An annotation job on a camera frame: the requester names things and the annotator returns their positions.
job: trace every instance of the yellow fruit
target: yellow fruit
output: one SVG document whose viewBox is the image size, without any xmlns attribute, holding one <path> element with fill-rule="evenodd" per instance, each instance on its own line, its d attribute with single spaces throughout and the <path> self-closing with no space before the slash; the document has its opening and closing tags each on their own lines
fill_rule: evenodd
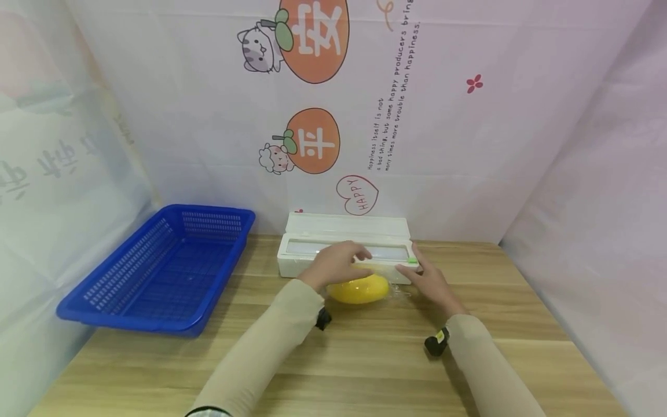
<svg viewBox="0 0 667 417">
<path fill-rule="evenodd" d="M 360 280 L 332 284 L 327 292 L 336 301 L 345 304 L 366 304 L 381 300 L 389 293 L 389 282 L 373 274 Z"/>
</svg>

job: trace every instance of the table surface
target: table surface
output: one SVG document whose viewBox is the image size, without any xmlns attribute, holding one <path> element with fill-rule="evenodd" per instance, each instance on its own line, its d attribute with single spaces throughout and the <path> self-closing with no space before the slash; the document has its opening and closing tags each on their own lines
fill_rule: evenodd
<svg viewBox="0 0 667 417">
<path fill-rule="evenodd" d="M 182 417 L 225 353 L 285 284 L 279 238 L 251 236 L 197 339 L 99 329 L 31 417 Z M 625 416 L 494 244 L 422 242 L 548 416 Z M 280 368 L 255 416 L 477 416 L 452 357 L 422 349 L 442 318 L 410 286 L 366 306 L 327 300 L 333 322 Z"/>
</svg>

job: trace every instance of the beige sleeve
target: beige sleeve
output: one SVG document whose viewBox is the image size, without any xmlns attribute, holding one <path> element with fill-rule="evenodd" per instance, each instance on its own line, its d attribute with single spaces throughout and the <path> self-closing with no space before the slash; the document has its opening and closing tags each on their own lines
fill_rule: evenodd
<svg viewBox="0 0 667 417">
<path fill-rule="evenodd" d="M 458 314 L 446 327 L 452 356 L 468 381 L 481 417 L 545 415 L 479 319 Z"/>
<path fill-rule="evenodd" d="M 217 366 L 193 408 L 215 406 L 246 417 L 287 355 L 315 326 L 324 299 L 292 280 Z"/>
</svg>

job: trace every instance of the red flower print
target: red flower print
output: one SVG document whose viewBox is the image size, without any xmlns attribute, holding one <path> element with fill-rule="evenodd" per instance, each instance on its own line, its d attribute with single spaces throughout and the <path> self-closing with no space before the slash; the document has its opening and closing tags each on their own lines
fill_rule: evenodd
<svg viewBox="0 0 667 417">
<path fill-rule="evenodd" d="M 480 80 L 482 79 L 482 74 L 477 74 L 475 79 L 469 79 L 468 80 L 468 85 L 470 86 L 468 88 L 468 94 L 472 93 L 475 91 L 475 88 L 482 88 L 484 86 L 484 83 L 482 83 Z"/>
</svg>

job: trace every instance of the finger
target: finger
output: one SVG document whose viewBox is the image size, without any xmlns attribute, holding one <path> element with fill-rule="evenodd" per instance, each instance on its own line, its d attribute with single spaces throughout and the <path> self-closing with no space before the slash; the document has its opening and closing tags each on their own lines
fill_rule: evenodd
<svg viewBox="0 0 667 417">
<path fill-rule="evenodd" d="M 373 275 L 373 270 L 361 269 L 361 268 L 352 268 L 354 271 L 350 272 L 351 280 L 360 280 L 366 278 L 367 276 Z"/>
<path fill-rule="evenodd" d="M 401 273 L 402 276 L 406 277 L 410 282 L 414 283 L 415 281 L 418 281 L 421 276 L 417 274 L 415 271 L 411 270 L 407 266 L 403 265 L 397 265 L 396 270 Z"/>
<path fill-rule="evenodd" d="M 422 251 L 419 250 L 419 247 L 417 247 L 417 244 L 414 242 L 412 242 L 412 251 L 415 254 L 415 258 L 417 258 L 417 261 L 419 261 L 419 264 L 422 266 L 424 271 L 429 271 L 435 268 L 431 263 L 431 261 L 426 259 L 426 257 L 422 254 Z"/>
<path fill-rule="evenodd" d="M 364 247 L 364 245 L 359 245 L 351 240 L 346 242 L 347 251 L 350 253 L 350 257 L 356 256 L 360 261 L 366 259 L 373 259 L 371 253 Z"/>
</svg>

